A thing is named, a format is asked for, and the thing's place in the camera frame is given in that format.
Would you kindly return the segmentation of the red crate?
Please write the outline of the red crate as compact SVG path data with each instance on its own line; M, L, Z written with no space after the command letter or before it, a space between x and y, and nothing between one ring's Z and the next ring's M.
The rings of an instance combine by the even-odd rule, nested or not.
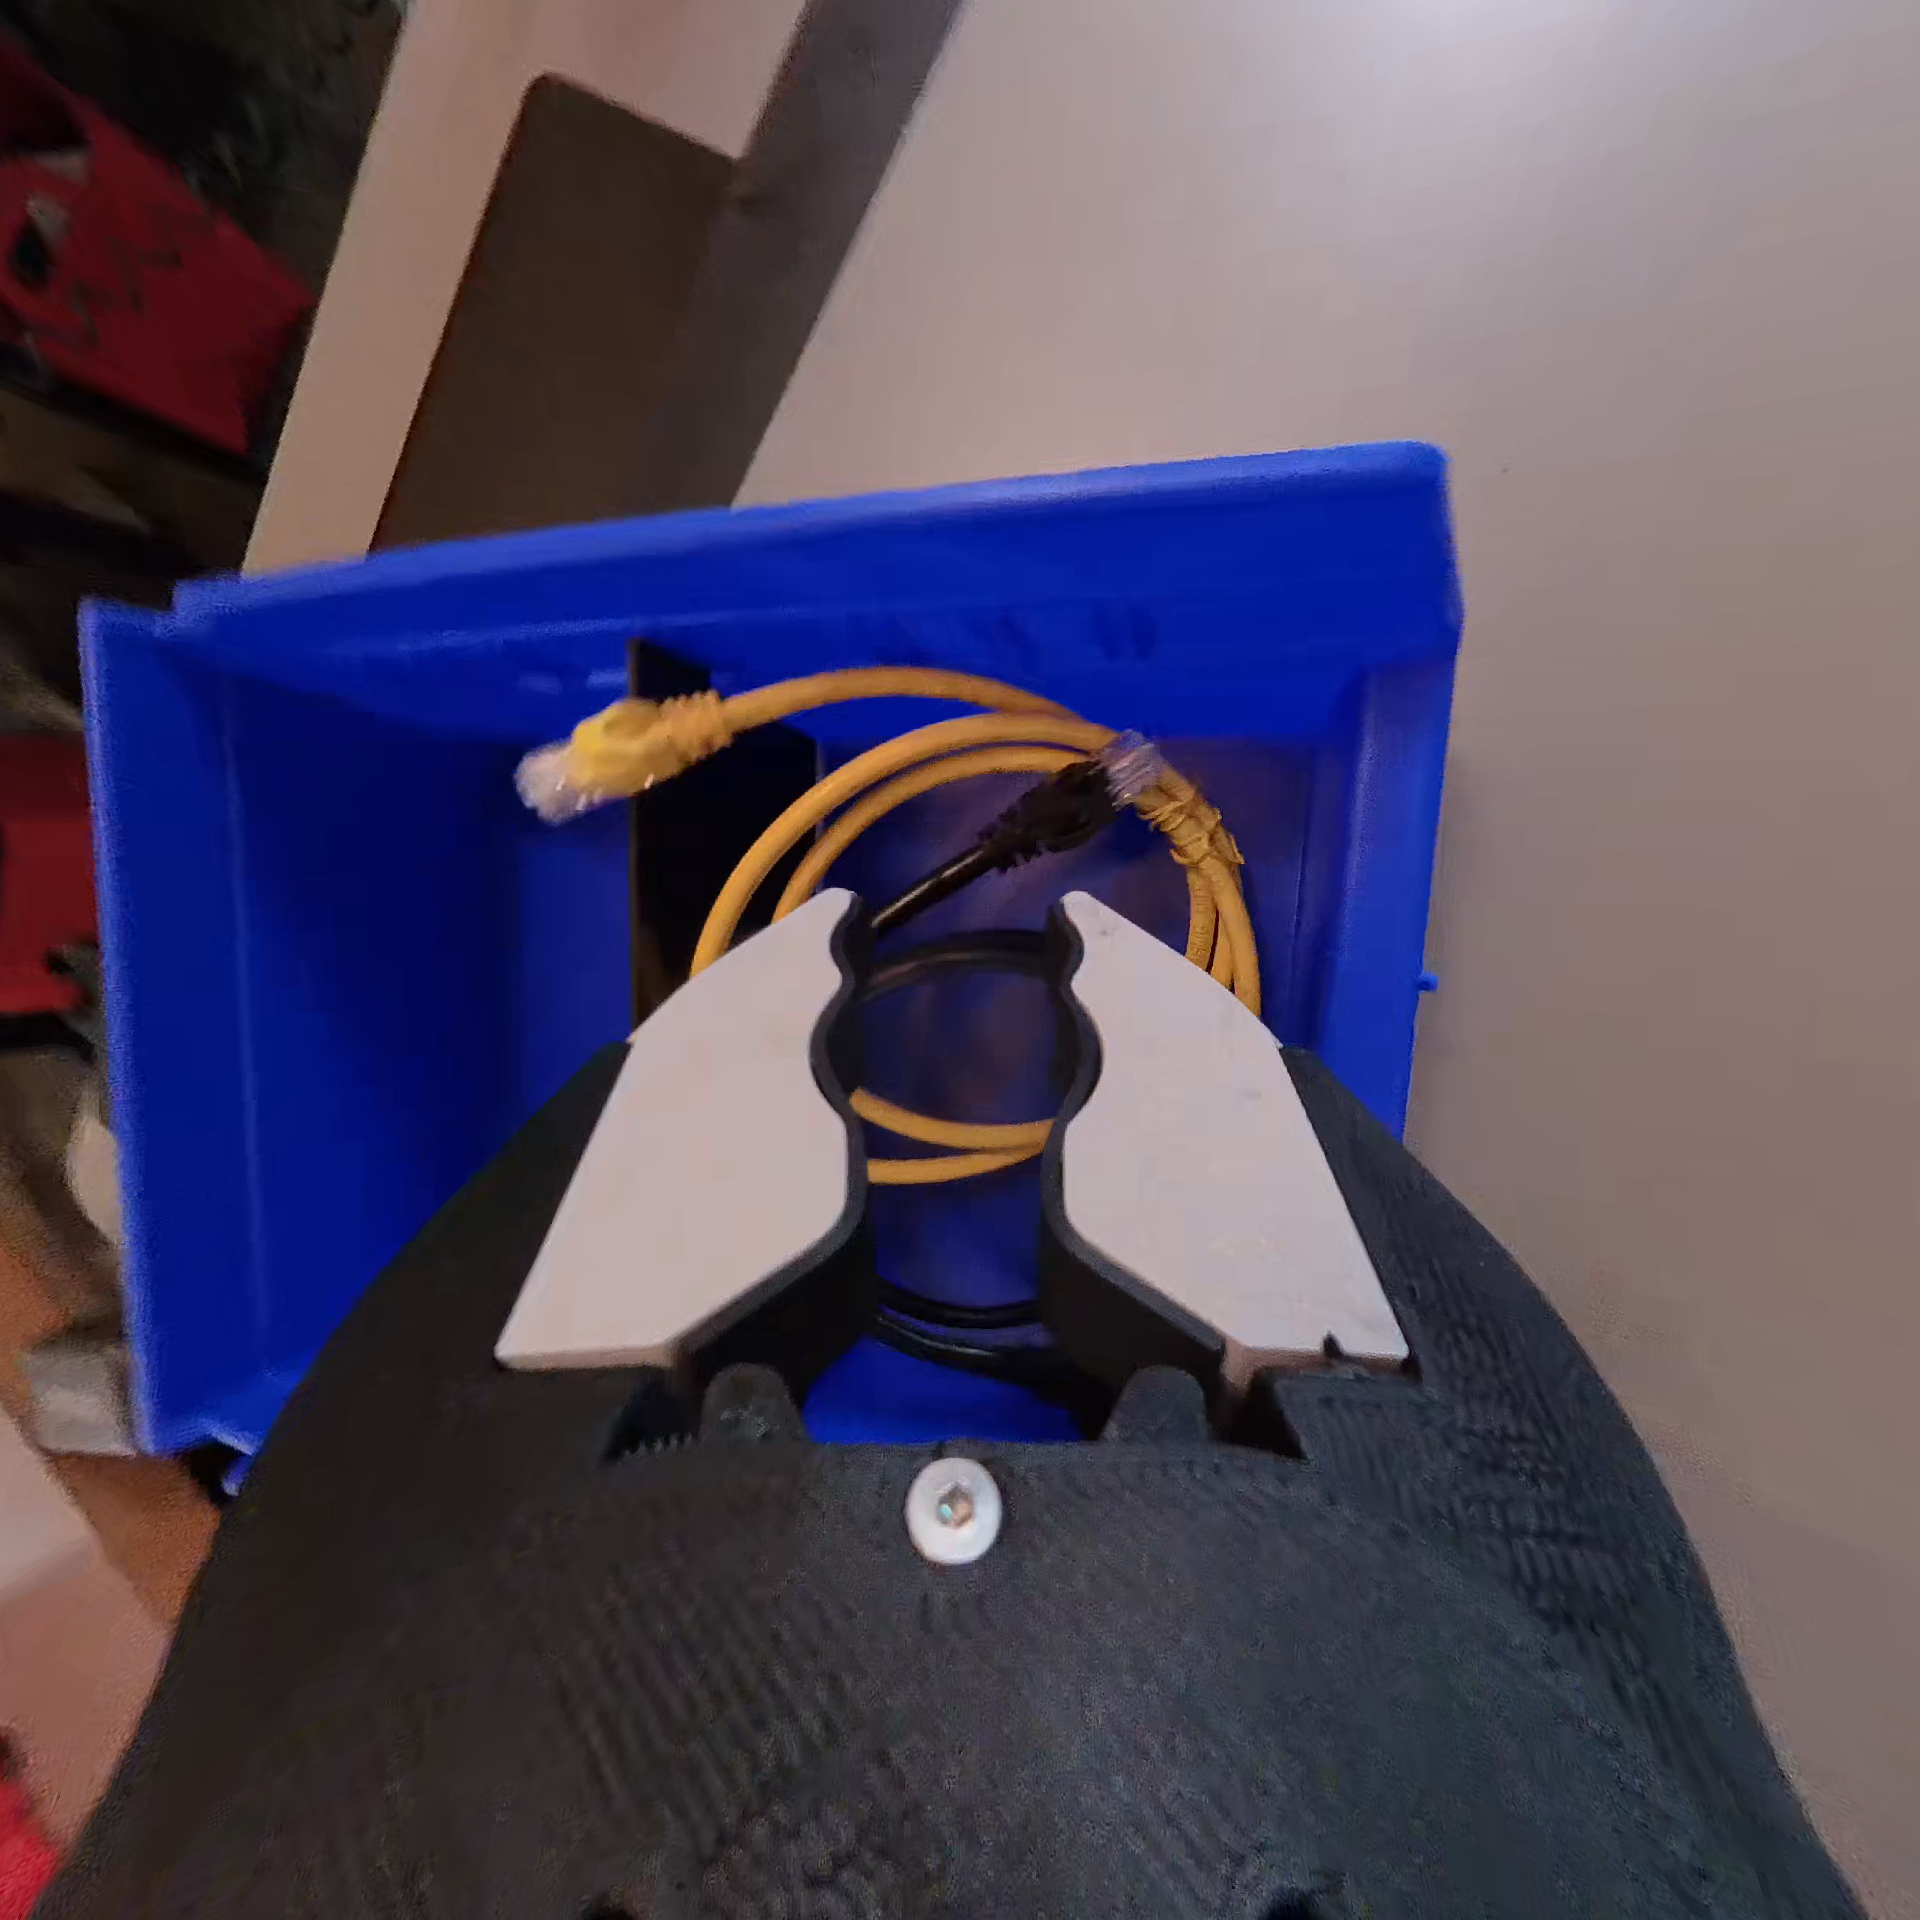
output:
M312 309L282 257L4 42L4 370L245 465Z

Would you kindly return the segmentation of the blue plastic bin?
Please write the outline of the blue plastic bin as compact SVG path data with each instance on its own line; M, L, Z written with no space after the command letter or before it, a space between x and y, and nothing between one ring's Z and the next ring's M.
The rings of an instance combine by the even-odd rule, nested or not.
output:
M1463 599L1418 442L613 518L83 617L133 1421L261 1446L382 1267L637 1021L620 697L940 665L1165 743L1263 1014L1406 1131Z

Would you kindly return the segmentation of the brown flat panel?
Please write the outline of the brown flat panel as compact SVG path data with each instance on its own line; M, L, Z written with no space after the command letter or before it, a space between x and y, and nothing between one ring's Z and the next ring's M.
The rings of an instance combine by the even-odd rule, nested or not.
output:
M372 549L628 510L734 159L540 77L498 165Z

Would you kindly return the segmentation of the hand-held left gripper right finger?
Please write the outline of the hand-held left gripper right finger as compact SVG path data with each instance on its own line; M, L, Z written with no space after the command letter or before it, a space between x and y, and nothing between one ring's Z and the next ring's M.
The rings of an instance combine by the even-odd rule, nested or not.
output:
M1408 1338L1275 1035L1091 894L1047 941L1074 1062L1043 1151L1045 1327L1106 1386L1398 1372Z

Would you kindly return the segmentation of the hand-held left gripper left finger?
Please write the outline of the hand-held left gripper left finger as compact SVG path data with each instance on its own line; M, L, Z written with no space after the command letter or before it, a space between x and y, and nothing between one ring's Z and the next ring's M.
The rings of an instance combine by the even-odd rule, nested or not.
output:
M519 1374L735 1363L815 1379L874 1316L844 1020L860 902L824 890L630 1035L495 1338Z

